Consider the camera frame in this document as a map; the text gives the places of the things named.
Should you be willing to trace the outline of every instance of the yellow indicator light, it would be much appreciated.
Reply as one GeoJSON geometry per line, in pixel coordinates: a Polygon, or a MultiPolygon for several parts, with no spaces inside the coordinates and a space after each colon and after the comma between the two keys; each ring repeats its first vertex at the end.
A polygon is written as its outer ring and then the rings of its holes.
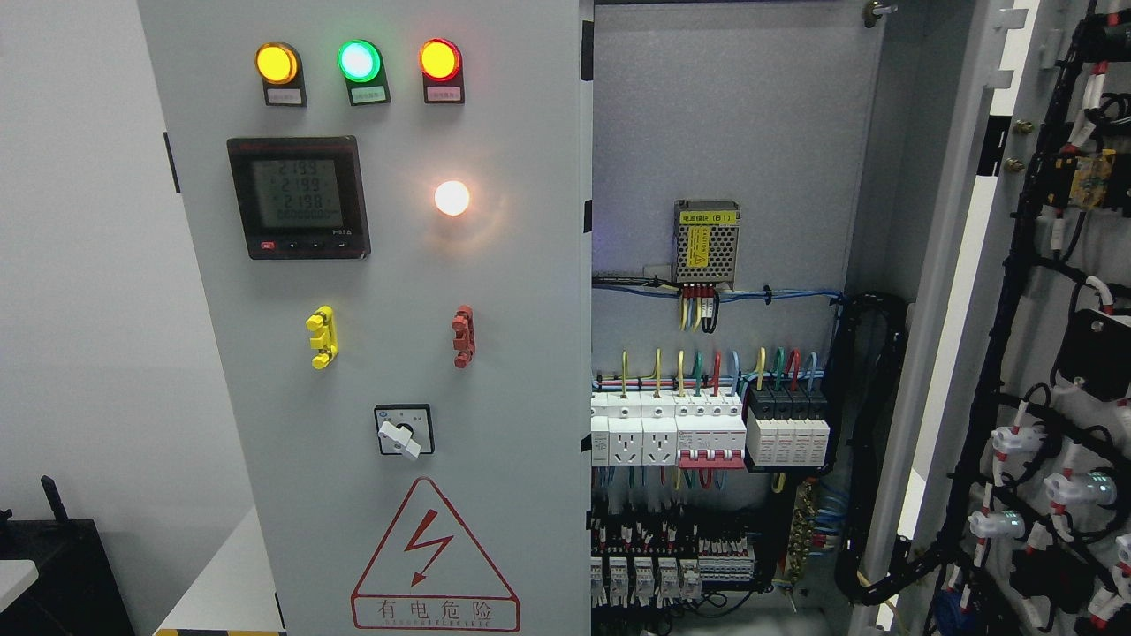
{"type": "Polygon", "coordinates": [[[460,63],[459,49],[447,40],[434,37],[421,46],[421,70],[437,81],[456,77],[460,63]]]}
{"type": "Polygon", "coordinates": [[[444,181],[435,189],[435,207],[448,216],[464,214],[472,203],[472,194],[463,181],[444,181]]]}
{"type": "Polygon", "coordinates": [[[268,84],[290,84],[299,75],[299,55],[290,44],[268,42],[256,52],[256,69],[268,84]]]}

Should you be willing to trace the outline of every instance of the white wall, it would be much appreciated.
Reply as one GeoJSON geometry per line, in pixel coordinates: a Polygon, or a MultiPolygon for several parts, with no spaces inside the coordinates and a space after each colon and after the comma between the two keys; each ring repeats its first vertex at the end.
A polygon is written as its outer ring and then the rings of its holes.
{"type": "Polygon", "coordinates": [[[139,634],[251,506],[132,0],[0,2],[0,506],[41,474],[139,634]]]}

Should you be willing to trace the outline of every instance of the white indicator light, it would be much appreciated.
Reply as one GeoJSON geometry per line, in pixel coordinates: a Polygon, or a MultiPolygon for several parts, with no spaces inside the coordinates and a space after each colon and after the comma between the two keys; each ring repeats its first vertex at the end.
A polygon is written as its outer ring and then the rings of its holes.
{"type": "Polygon", "coordinates": [[[463,181],[444,181],[435,189],[435,207],[448,216],[459,216],[472,203],[472,194],[463,181]]]}

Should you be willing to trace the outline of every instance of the red warning triangle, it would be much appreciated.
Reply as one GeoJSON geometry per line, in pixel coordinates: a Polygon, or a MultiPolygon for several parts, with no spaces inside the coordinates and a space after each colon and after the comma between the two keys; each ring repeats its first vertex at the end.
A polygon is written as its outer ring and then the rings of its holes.
{"type": "Polygon", "coordinates": [[[431,479],[413,482],[351,596],[359,629],[518,631],[518,596],[431,479]]]}

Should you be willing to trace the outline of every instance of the lcd display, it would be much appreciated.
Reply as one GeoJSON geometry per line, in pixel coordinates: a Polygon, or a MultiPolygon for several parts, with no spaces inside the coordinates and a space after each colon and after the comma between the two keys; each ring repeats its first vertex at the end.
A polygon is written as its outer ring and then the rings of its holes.
{"type": "Polygon", "coordinates": [[[251,174],[265,229],[344,225],[333,160],[252,161],[251,174]]]}

